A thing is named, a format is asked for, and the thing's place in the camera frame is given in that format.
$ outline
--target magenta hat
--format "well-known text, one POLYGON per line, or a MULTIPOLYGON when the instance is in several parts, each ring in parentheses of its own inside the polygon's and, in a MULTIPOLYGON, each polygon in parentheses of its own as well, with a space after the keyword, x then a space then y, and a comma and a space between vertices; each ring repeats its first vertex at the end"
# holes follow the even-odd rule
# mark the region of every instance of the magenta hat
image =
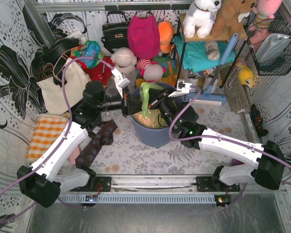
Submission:
POLYGON ((152 59, 160 52, 160 32, 153 15, 148 18, 134 16, 128 26, 130 50, 141 59, 152 59))

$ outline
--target blue brush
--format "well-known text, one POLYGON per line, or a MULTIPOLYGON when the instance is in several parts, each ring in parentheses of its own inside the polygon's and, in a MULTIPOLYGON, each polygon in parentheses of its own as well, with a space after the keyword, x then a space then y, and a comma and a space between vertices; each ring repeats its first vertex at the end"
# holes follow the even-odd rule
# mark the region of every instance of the blue brush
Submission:
MULTIPOLYGON (((220 71, 222 69, 222 66, 225 64, 227 57, 229 55, 229 53, 232 51, 236 41, 238 39, 238 33, 234 33, 222 58, 220 61, 220 65, 211 81, 211 83, 209 84, 209 86, 207 87, 207 89, 204 91, 204 93, 202 95, 199 95, 199 97, 197 98, 197 102, 202 103, 203 101, 209 101, 207 102, 207 104, 211 104, 211 105, 217 105, 217 106, 224 106, 226 104, 226 97, 225 95, 214 95, 211 94, 210 91, 215 83, 215 81, 219 78, 219 74, 220 71)), ((196 95, 196 93, 189 93, 186 95, 185 100, 189 101, 191 99, 193 99, 193 97, 196 95)))

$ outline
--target wire shelf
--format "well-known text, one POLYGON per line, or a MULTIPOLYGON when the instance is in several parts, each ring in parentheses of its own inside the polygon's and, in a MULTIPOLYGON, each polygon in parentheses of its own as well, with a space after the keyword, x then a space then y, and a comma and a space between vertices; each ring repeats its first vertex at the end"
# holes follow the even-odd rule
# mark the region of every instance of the wire shelf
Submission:
POLYGON ((286 20, 280 12, 275 13, 275 19, 267 19, 256 24, 254 24, 254 17, 255 14, 251 12, 248 20, 244 21, 244 27, 248 35, 247 43, 253 45, 250 51, 259 76, 288 74, 291 71, 291 42, 279 56, 273 59, 259 63, 256 57, 256 52, 266 39, 265 36, 261 36, 261 41, 259 41, 258 34, 281 33, 291 36, 286 20))

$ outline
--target orange checkered cloth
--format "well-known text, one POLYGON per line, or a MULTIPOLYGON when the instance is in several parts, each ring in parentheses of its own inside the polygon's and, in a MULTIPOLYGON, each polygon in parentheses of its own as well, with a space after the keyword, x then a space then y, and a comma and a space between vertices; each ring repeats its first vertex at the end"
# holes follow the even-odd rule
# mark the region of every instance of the orange checkered cloth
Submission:
POLYGON ((64 131, 68 119, 64 116, 40 114, 30 142, 27 161, 38 160, 64 131))

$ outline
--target teal towel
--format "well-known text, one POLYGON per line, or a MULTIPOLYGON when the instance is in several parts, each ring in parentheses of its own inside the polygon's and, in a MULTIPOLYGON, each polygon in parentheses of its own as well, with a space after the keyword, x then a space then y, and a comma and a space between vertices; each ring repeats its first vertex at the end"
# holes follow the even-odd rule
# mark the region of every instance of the teal towel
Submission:
MULTIPOLYGON (((175 36, 173 39, 177 47, 177 51, 179 56, 181 57, 182 48, 183 48, 183 39, 179 36, 175 36)), ((221 57, 225 49, 227 48, 227 43, 218 41, 219 50, 221 57)), ((227 57, 226 63, 233 62, 235 59, 235 52, 231 51, 229 56, 227 57)), ((205 50, 205 42, 204 41, 196 41, 196 42, 187 42, 185 48, 185 54, 183 57, 183 67, 184 69, 192 70, 195 72, 200 72, 205 69, 209 69, 211 67, 216 67, 220 64, 221 58, 217 61, 211 61, 207 58, 206 50, 205 50)))

